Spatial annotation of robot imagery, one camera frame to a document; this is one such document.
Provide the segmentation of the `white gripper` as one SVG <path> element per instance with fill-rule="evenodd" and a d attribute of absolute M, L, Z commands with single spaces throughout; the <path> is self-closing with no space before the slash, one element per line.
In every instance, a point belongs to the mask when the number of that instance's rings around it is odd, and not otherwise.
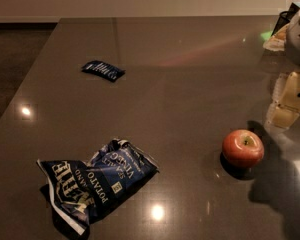
<path fill-rule="evenodd" d="M 273 52 L 285 50 L 287 57 L 300 65 L 300 9 L 289 25 L 281 27 L 264 42 L 263 48 Z M 274 85 L 266 122 L 272 127 L 289 129 L 299 117 L 300 72 L 281 73 Z"/>

